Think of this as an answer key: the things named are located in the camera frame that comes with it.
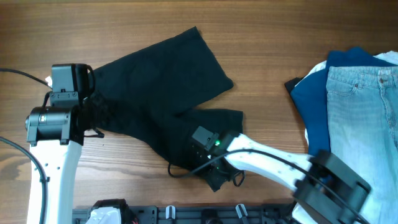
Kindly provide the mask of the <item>black shorts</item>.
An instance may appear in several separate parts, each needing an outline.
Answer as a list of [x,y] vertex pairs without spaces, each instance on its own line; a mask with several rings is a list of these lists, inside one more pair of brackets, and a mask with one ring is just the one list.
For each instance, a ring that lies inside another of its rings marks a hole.
[[199,109],[233,82],[196,27],[103,65],[94,75],[96,126],[144,141],[173,165],[199,166],[190,143],[198,127],[243,130],[241,111]]

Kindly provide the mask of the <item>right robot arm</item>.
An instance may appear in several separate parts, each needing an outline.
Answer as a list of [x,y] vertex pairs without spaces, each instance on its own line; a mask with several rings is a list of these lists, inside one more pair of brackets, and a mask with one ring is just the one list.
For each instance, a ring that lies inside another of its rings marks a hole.
[[209,161],[257,173],[290,189],[304,210],[304,223],[367,223],[360,211],[370,185],[336,155],[316,156],[281,151],[244,134],[212,133],[199,127],[191,136],[194,147]]

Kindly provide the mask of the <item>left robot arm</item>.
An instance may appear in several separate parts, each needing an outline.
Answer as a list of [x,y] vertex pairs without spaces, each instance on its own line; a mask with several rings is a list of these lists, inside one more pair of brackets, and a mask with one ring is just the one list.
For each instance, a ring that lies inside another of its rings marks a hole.
[[95,125],[89,99],[75,91],[45,94],[42,106],[25,121],[29,151],[33,156],[28,223],[71,223],[75,175],[85,131]]

